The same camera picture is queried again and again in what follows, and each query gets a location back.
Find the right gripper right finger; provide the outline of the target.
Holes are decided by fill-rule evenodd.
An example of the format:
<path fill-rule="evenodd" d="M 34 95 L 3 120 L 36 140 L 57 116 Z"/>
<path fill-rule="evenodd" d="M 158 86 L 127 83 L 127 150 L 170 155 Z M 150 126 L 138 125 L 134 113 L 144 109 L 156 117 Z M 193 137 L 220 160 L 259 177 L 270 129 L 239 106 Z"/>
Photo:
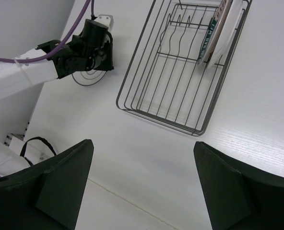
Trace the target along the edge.
<path fill-rule="evenodd" d="M 284 177 L 204 142 L 193 153 L 212 229 L 284 230 Z"/>

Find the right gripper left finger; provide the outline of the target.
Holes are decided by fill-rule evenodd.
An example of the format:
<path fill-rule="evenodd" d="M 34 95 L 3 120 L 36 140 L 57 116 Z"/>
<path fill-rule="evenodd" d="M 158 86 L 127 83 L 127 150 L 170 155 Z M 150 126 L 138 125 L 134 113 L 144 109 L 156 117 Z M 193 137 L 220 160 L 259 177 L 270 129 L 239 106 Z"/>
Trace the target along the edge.
<path fill-rule="evenodd" d="M 85 139 L 0 178 L 0 230 L 75 229 L 93 153 Z"/>

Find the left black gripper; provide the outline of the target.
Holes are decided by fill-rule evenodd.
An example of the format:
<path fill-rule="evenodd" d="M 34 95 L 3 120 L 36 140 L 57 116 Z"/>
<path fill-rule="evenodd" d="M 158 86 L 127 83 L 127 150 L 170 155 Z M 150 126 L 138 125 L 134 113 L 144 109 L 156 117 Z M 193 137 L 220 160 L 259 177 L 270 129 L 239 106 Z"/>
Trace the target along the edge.
<path fill-rule="evenodd" d="M 71 40 L 72 71 L 111 71 L 113 66 L 114 24 L 112 15 L 101 14 L 94 20 L 86 19 L 82 32 Z"/>

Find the white plate dark green rim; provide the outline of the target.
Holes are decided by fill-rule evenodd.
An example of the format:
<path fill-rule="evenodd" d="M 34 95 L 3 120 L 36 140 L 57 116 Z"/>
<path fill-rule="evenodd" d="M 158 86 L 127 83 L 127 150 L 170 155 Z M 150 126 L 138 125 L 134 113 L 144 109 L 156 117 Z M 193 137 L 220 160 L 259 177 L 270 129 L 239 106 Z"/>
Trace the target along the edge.
<path fill-rule="evenodd" d="M 198 65 L 207 61 L 210 54 L 214 51 L 214 48 L 217 44 L 218 38 L 222 30 L 222 26 L 223 26 L 223 19 L 219 20 L 216 20 L 214 18 L 212 19 L 200 48 L 197 60 Z"/>

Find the white plate orange sunburst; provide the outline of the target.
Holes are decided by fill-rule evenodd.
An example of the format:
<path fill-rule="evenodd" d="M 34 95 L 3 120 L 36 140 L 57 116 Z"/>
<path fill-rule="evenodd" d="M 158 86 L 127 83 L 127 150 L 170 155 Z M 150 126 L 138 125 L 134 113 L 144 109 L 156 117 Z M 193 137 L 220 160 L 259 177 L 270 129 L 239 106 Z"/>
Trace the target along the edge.
<path fill-rule="evenodd" d="M 242 0 L 233 0 L 227 14 L 225 23 L 221 30 L 220 36 L 218 38 L 217 44 L 214 48 L 214 51 L 211 55 L 210 60 L 207 63 L 207 69 L 212 67 L 216 62 L 219 61 L 221 56 L 227 50 L 229 42 L 231 41 L 233 32 L 237 26 L 237 22 L 240 18 L 241 11 L 242 11 Z"/>

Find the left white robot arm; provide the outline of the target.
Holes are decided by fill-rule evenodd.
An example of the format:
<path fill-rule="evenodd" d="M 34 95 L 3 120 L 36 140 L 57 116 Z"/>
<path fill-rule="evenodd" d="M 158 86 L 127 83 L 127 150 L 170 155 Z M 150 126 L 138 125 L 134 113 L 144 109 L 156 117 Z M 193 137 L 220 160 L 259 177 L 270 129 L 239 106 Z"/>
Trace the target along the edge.
<path fill-rule="evenodd" d="M 82 32 L 52 57 L 35 63 L 0 63 L 0 100 L 76 72 L 113 70 L 113 25 L 112 15 L 86 19 Z"/>

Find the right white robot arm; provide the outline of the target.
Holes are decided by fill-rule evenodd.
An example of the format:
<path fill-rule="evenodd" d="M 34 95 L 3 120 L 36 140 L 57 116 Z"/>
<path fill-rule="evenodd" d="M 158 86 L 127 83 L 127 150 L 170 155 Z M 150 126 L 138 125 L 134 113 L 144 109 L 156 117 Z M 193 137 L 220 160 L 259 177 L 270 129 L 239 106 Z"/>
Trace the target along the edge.
<path fill-rule="evenodd" d="M 73 230 L 94 145 L 85 139 L 33 164 L 0 143 L 0 230 Z M 196 142 L 194 160 L 214 230 L 284 230 L 284 178 Z"/>

